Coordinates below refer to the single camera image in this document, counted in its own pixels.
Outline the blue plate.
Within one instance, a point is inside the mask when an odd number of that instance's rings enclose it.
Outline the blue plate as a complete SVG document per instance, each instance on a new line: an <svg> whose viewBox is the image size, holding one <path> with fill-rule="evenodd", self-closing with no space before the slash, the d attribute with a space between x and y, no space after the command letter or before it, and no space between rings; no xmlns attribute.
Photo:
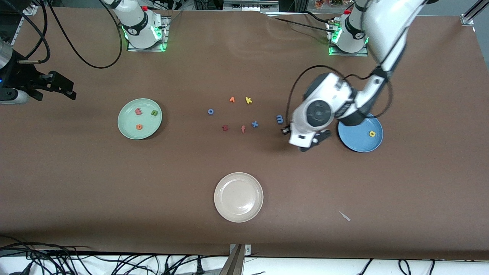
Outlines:
<svg viewBox="0 0 489 275"><path fill-rule="evenodd" d="M378 118L367 118L356 126L346 126L339 122L337 131L341 143L355 152L372 152L384 141L384 129ZM370 131L376 132L376 136L370 137Z"/></svg>

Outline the light green plate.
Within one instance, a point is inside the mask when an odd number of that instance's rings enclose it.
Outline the light green plate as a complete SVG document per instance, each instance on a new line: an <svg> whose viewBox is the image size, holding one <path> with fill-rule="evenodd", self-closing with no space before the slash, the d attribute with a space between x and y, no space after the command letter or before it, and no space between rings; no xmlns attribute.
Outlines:
<svg viewBox="0 0 489 275"><path fill-rule="evenodd" d="M142 115L136 115L134 112L136 108L140 108ZM157 110L159 114L152 116L152 110ZM132 140L140 140L152 136L159 129L162 120L162 109L155 101L151 99L135 99L121 109L117 125L123 136ZM138 131L136 124L142 124L143 129Z"/></svg>

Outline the beige plate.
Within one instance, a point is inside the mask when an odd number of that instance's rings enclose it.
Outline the beige plate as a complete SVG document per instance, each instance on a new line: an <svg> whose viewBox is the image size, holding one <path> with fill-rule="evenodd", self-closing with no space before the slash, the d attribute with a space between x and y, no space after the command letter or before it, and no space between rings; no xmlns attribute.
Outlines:
<svg viewBox="0 0 489 275"><path fill-rule="evenodd" d="M248 173L227 174L215 186L215 208L227 221L244 223L252 220L262 209L263 202L261 184Z"/></svg>

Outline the brown table cover sheet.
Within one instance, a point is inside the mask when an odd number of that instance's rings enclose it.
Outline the brown table cover sheet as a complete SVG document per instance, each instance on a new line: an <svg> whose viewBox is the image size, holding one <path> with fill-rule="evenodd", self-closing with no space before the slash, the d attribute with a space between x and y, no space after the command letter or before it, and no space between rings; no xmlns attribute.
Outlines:
<svg viewBox="0 0 489 275"><path fill-rule="evenodd" d="M280 132L275 117L304 69L365 76L376 65L329 56L318 30L185 11L166 52L123 52L104 70L72 52L51 14L47 41L38 70L72 80L77 98L0 105L0 234L103 252L227 254L248 243L259 256L489 258L489 72L458 17L412 24L379 119L384 141L368 154L335 134L300 152ZM163 112L146 139L117 125L135 99ZM214 205L234 172L264 192L244 223Z"/></svg>

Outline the aluminium frame profile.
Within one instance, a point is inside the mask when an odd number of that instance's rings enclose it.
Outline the aluminium frame profile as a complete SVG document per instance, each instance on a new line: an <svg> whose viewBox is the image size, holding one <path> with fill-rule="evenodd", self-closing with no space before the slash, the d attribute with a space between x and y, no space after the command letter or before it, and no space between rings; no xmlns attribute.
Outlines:
<svg viewBox="0 0 489 275"><path fill-rule="evenodd" d="M32 16L37 12L37 5L32 0L8 0L18 10L24 8L23 14ZM10 8L4 2L0 1L0 40L14 45L19 35L24 17Z"/></svg>
<svg viewBox="0 0 489 275"><path fill-rule="evenodd" d="M461 24L473 26L473 20L487 7L489 7L489 0L477 0L464 14L461 14Z"/></svg>

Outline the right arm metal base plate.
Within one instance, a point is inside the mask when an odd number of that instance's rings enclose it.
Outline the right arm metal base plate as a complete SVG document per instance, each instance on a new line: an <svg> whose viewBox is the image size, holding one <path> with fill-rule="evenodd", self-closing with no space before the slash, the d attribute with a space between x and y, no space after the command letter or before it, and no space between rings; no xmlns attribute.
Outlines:
<svg viewBox="0 0 489 275"><path fill-rule="evenodd" d="M123 26L129 52L165 52L172 18L145 12L143 21L135 26Z"/></svg>

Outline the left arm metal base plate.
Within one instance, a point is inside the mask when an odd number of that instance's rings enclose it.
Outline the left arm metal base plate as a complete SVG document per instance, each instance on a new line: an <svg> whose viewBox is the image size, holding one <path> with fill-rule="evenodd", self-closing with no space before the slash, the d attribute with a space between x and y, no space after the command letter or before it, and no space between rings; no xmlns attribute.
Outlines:
<svg viewBox="0 0 489 275"><path fill-rule="evenodd" d="M368 38L358 26L353 26L349 16L342 15L329 19L325 26L332 30L328 34L329 54L353 57L366 57L368 50L366 43Z"/></svg>

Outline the grey metal equipment frame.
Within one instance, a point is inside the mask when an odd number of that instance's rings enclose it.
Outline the grey metal equipment frame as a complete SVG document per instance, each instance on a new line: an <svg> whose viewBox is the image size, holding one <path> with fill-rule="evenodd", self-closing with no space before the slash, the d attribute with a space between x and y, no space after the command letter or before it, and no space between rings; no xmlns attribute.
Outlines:
<svg viewBox="0 0 489 275"><path fill-rule="evenodd" d="M279 0L191 0L197 10L279 12Z"/></svg>

